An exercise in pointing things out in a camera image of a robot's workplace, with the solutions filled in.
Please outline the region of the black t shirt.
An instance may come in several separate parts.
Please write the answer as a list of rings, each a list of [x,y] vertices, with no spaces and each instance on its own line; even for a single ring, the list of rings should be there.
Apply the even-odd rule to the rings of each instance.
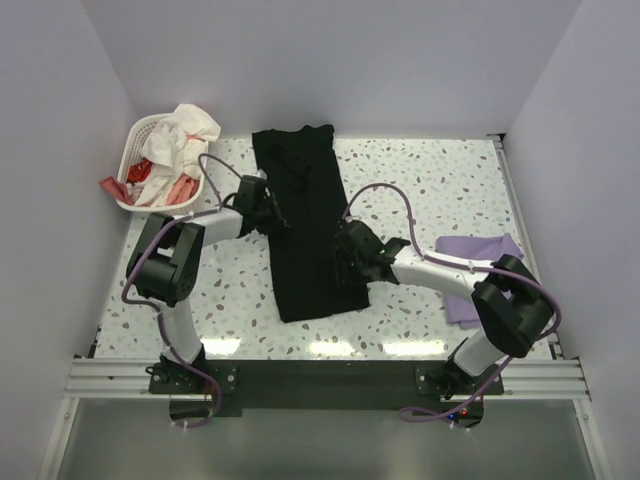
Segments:
[[[330,124],[252,135],[256,165],[266,173],[287,223],[268,235],[274,296],[284,323],[370,306],[365,285],[337,282],[333,240],[347,199],[333,142]]]

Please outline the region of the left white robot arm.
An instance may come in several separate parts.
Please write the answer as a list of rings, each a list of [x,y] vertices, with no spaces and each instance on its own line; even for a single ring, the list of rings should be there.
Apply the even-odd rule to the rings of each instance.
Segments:
[[[230,201],[216,209],[179,216],[153,213],[147,218],[127,265],[121,299],[157,313],[162,357],[176,363],[171,378],[183,391],[196,392],[207,380],[207,368],[198,362],[204,346],[190,306],[203,249],[285,226],[267,180],[249,175],[240,179]]]

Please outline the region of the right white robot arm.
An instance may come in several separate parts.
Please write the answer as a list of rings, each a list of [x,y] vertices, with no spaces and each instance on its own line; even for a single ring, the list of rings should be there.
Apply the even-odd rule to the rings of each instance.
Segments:
[[[459,393],[504,357],[524,358],[558,307],[521,260],[471,260],[421,253],[410,241],[382,242],[361,221],[344,221],[333,241],[341,286],[387,282],[424,287],[470,302],[480,330],[450,354],[440,378]]]

